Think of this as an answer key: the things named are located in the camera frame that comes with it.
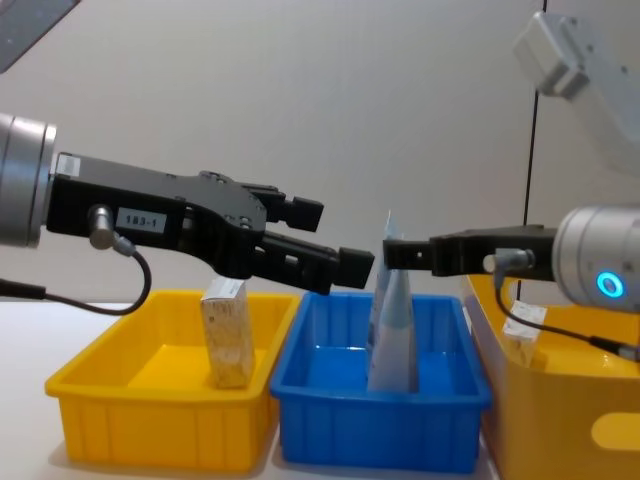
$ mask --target white table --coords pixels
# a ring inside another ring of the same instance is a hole
[[[90,467],[70,464],[58,402],[44,393],[46,379],[109,327],[115,318],[52,303],[0,303],[0,478],[15,480],[141,480],[217,478],[220,475]],[[278,434],[256,471],[268,480],[398,479],[499,480],[484,447],[474,475],[291,465],[282,460]]]

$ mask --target blue plastic bin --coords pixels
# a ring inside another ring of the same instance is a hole
[[[471,473],[491,394],[460,302],[414,295],[420,391],[367,392],[371,294],[307,294],[271,380],[285,460]]]

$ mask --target yellow container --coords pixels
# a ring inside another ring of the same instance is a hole
[[[299,298],[249,295],[253,377],[245,389],[216,390],[200,297],[152,294],[47,381],[71,460],[218,472],[255,466],[277,422],[268,382]]]
[[[503,480],[640,475],[638,364],[541,332],[526,366],[526,355],[502,335],[505,316],[491,278],[470,277],[466,287],[465,305],[494,394],[483,431]],[[636,315],[576,306],[549,307],[545,324],[634,345],[640,334]]]

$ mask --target sticker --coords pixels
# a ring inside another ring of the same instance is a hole
[[[236,298],[238,292],[240,291],[240,288],[242,288],[242,285],[244,285],[244,280],[218,277],[213,281],[203,299],[215,300],[221,298]]]
[[[142,232],[164,233],[167,216],[164,213],[119,208],[116,227],[140,230]]]
[[[547,309],[516,300],[511,307],[511,313],[523,320],[537,325],[544,325],[544,317],[547,315]],[[511,338],[535,342],[540,334],[540,330],[528,327],[507,317],[507,321],[502,328],[502,333]]]
[[[66,153],[58,155],[58,163],[56,165],[56,173],[77,177],[80,175],[80,158]]]

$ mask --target led indicator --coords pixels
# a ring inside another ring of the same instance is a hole
[[[620,298],[624,294],[624,284],[620,277],[612,272],[602,272],[596,279],[598,290],[609,298]]]

